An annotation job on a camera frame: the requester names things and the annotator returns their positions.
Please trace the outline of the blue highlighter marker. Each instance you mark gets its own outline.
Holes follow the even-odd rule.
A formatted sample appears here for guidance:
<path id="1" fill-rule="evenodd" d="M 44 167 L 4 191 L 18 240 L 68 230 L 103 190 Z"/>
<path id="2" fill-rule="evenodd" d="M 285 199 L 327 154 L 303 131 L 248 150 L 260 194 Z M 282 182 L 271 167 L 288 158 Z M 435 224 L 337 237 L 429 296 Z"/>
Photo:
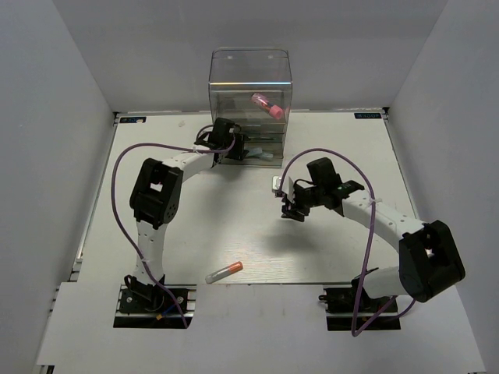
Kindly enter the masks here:
<path id="1" fill-rule="evenodd" d="M 251 148 L 251 149 L 247 150 L 246 158 L 260 157 L 262 153 L 263 153 L 263 150 L 261 148 Z"/>

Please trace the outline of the clear plastic drawer organizer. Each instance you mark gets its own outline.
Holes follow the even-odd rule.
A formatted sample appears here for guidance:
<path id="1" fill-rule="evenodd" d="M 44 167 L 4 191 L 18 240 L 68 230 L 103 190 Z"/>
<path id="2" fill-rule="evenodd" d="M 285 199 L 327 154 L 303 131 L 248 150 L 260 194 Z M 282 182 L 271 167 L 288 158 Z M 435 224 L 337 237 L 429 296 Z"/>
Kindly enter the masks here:
<path id="1" fill-rule="evenodd" d="M 245 148 L 261 148 L 273 153 L 272 160 L 245 158 L 240 164 L 280 167 L 292 103 L 292 72 L 288 52 L 280 48 L 218 48 L 212 52 L 208 80 L 211 116 L 226 118 L 240 126 L 242 135 L 271 136 L 274 142 L 245 142 Z M 272 118 L 252 101 L 254 93 L 263 94 L 284 111 L 281 119 Z"/>

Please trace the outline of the orange highlighter marker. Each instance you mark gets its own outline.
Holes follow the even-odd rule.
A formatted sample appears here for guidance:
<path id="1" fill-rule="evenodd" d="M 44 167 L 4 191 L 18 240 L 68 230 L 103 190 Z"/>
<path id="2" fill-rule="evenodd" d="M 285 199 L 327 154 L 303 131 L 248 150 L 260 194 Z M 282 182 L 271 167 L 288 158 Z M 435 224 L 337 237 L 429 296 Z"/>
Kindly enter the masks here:
<path id="1" fill-rule="evenodd" d="M 238 273 L 242 269 L 243 269 L 243 264 L 240 261 L 238 261 L 220 270 L 217 270 L 211 274 L 208 274 L 205 277 L 205 281 L 207 284 L 213 284 L 217 281 L 220 281 L 226 277 L 233 275 L 234 273 Z"/>

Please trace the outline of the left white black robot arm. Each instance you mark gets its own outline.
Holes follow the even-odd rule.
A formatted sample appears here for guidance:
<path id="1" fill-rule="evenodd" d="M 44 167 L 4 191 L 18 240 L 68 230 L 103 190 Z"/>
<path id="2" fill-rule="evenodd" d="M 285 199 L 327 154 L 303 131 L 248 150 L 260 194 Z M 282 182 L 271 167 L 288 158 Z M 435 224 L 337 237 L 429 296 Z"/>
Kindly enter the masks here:
<path id="1" fill-rule="evenodd" d="M 247 151 L 240 131 L 234 121 L 216 118 L 211 131 L 199 136 L 190 150 L 142 163 L 129 199 L 140 254 L 133 275 L 126 277 L 126 287 L 146 310 L 158 310 L 167 298 L 163 289 L 165 232 L 179 209 L 183 182 L 225 159 L 243 160 Z"/>

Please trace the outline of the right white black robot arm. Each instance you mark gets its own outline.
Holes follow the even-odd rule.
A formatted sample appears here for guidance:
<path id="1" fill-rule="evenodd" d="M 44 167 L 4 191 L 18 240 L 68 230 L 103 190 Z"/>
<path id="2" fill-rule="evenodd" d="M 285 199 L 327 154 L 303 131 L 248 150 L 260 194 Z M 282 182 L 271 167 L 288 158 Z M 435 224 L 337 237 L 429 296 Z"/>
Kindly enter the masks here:
<path id="1" fill-rule="evenodd" d="M 358 309 L 371 310 L 380 298 L 399 295 L 427 302 L 465 278 L 455 240 L 444 222 L 425 223 L 372 199 L 358 182 L 343 182 L 326 157 L 307 168 L 306 187 L 284 175 L 273 179 L 284 218 L 302 222 L 311 209 L 323 206 L 372 230 L 398 254 L 397 266 L 369 270 L 352 280 L 356 287 L 352 300 Z"/>

